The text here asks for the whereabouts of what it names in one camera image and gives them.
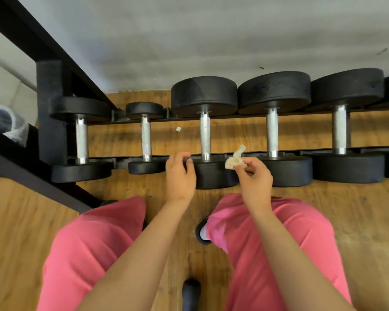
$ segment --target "black metal rack frame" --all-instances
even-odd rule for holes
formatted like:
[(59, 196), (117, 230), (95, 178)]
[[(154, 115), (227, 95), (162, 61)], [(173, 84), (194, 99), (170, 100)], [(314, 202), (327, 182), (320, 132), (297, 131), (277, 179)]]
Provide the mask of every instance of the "black metal rack frame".
[[(57, 184), (51, 181), (51, 166), (66, 165), (71, 157), (76, 156), (76, 135), (74, 125), (52, 119), (49, 116), (48, 100), (75, 95), (97, 99), (108, 104), (112, 111), (112, 119), (109, 122), (90, 123), (90, 125), (128, 124), (139, 123), (139, 121), (128, 119), (125, 111), (118, 109), (108, 99), (18, 0), (0, 0), (0, 32), (36, 62), (40, 126), (39, 129), (29, 127), (28, 144), (25, 148), (0, 134), (0, 176), (10, 178), (80, 213), (98, 207), (102, 201), (76, 184)], [(356, 109), (353, 111), (371, 110)], [(296, 114), (308, 113), (296, 111), (280, 115)], [(257, 116), (234, 114), (213, 119), (246, 117)], [(183, 120), (197, 120), (197, 118), (179, 118), (170, 108), (165, 108), (164, 118), (153, 120), (153, 122)], [(385, 148), (353, 148), (354, 151), (383, 149)], [(289, 153), (301, 154), (303, 151), (284, 152), (285, 155)], [(259, 156), (262, 154), (264, 152), (249, 152), (245, 155)], [(164, 156), (153, 158), (164, 159)], [(90, 160), (110, 160), (114, 163), (115, 169), (127, 169), (128, 162), (133, 159), (134, 157), (90, 158)]]

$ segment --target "gray wall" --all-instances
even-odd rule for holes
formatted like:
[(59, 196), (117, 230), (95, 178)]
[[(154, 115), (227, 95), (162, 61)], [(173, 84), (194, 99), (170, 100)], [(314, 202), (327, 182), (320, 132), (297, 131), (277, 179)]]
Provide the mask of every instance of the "gray wall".
[(389, 75), (389, 0), (20, 1), (105, 92), (281, 70)]

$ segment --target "leg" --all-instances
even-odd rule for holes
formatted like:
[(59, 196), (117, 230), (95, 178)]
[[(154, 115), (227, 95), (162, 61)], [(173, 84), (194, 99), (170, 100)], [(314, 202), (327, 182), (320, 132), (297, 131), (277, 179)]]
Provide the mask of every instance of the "leg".
[[(330, 222), (295, 198), (273, 197), (272, 208), (301, 249), (350, 302)], [(226, 310), (285, 310), (258, 230), (240, 194), (229, 194), (218, 203), (207, 222), (206, 235), (229, 254), (234, 268)]]
[(145, 202), (139, 196), (79, 215), (58, 231), (43, 267), (38, 311), (74, 311), (137, 239)]

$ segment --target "white tissue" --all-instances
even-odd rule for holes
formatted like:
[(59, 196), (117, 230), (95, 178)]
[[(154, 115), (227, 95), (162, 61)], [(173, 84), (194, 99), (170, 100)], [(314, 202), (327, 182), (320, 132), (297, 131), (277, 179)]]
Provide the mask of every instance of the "white tissue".
[(233, 169), (234, 166), (241, 165), (242, 167), (247, 167), (248, 165), (243, 162), (241, 156), (245, 151), (246, 147), (244, 145), (239, 146), (239, 148), (233, 153), (233, 157), (229, 157), (225, 162), (226, 169)]

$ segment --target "hand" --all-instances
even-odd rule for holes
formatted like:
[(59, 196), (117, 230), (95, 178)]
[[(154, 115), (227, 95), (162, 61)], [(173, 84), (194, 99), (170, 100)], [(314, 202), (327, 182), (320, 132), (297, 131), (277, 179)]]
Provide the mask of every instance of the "hand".
[(257, 157), (242, 157), (248, 167), (235, 166), (242, 189), (242, 198), (251, 215), (272, 212), (271, 172)]
[(190, 153), (178, 152), (166, 162), (167, 202), (183, 202), (187, 207), (196, 190), (196, 173), (191, 158), (187, 159), (185, 169), (183, 157), (190, 157)]

